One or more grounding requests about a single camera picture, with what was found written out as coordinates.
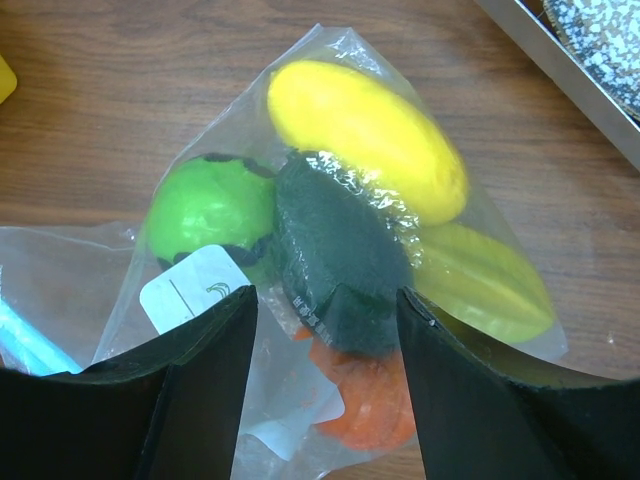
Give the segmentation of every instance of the white label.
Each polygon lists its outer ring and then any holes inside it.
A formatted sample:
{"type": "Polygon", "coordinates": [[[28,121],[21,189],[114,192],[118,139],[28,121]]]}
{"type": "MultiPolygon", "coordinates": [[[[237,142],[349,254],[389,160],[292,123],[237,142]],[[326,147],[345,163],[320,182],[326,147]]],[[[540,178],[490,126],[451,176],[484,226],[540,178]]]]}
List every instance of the white label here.
{"type": "Polygon", "coordinates": [[[224,248],[208,245],[147,283],[140,304],[162,335],[250,284],[224,248]]]}
{"type": "Polygon", "coordinates": [[[304,448],[313,424],[336,419],[345,411],[338,387],[311,361],[310,350],[311,339],[292,340],[269,307],[258,306],[239,435],[256,437],[286,462],[304,448]]]}

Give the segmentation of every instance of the metal tray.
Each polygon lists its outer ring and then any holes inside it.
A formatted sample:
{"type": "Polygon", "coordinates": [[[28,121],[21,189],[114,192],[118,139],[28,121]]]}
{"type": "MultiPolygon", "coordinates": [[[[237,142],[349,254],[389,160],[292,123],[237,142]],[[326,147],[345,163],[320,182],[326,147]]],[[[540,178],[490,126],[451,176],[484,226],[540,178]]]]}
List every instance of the metal tray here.
{"type": "Polygon", "coordinates": [[[640,126],[560,43],[542,0],[475,0],[504,32],[640,170],[640,126]]]}

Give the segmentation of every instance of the toy fruit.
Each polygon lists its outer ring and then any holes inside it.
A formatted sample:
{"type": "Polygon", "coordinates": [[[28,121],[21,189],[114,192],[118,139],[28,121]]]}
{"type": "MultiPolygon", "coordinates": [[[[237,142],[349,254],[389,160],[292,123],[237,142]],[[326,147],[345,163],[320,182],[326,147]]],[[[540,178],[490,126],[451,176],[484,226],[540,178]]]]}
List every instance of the toy fruit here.
{"type": "Polygon", "coordinates": [[[376,210],[292,156],[276,177],[274,261],[302,322],[332,348],[381,356],[397,347],[396,292],[409,260],[376,210]]]}
{"type": "Polygon", "coordinates": [[[267,102],[285,143],[333,153],[371,189],[397,193],[420,224],[447,222],[464,209],[469,182],[455,148],[376,80],[333,63],[294,61],[272,75],[267,102]]]}
{"type": "Polygon", "coordinates": [[[18,86],[18,79],[0,55],[0,103],[4,102],[18,86]]]}
{"type": "Polygon", "coordinates": [[[272,176],[252,159],[220,154],[179,165],[158,188],[145,221],[151,252],[172,265],[220,245],[253,280],[251,269],[273,231],[272,176]]]}
{"type": "Polygon", "coordinates": [[[422,229],[415,289],[453,317],[504,343],[532,340],[555,318],[535,267],[510,247],[458,224],[422,229]]]}
{"type": "MultiPolygon", "coordinates": [[[[306,337],[300,331],[298,340],[306,337]]],[[[309,358],[338,386],[342,416],[316,429],[352,450],[388,451],[416,433],[409,387],[400,352],[374,359],[338,352],[315,337],[309,358]]]]}

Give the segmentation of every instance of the yellow toy lemon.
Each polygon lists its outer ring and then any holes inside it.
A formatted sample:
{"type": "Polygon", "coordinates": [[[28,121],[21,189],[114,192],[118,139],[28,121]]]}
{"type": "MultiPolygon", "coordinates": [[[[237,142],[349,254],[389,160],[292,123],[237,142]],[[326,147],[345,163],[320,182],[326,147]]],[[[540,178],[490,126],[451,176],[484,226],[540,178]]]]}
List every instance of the yellow toy lemon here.
{"type": "Polygon", "coordinates": [[[0,103],[4,102],[18,86],[18,79],[7,62],[0,56],[0,103]]]}
{"type": "Polygon", "coordinates": [[[390,191],[421,225],[455,218],[465,207],[464,162],[418,108],[352,68],[315,60],[272,74],[267,104],[283,141],[328,151],[370,189],[390,191]]]}
{"type": "Polygon", "coordinates": [[[420,244],[415,289],[458,320],[510,344],[553,325],[542,278],[512,248],[455,223],[422,229],[420,244]]]}

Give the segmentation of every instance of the wooden table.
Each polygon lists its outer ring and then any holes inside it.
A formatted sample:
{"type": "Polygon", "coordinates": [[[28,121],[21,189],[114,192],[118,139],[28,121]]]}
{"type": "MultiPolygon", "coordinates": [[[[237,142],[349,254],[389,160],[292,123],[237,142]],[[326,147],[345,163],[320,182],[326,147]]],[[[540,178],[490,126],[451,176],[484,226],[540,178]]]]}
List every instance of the wooden table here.
{"type": "MultiPolygon", "coordinates": [[[[314,23],[416,87],[549,284],[563,363],[640,373],[640,178],[472,0],[0,0],[0,222],[139,220],[173,157],[314,23]]],[[[334,479],[423,478],[407,449],[334,479]]]]}

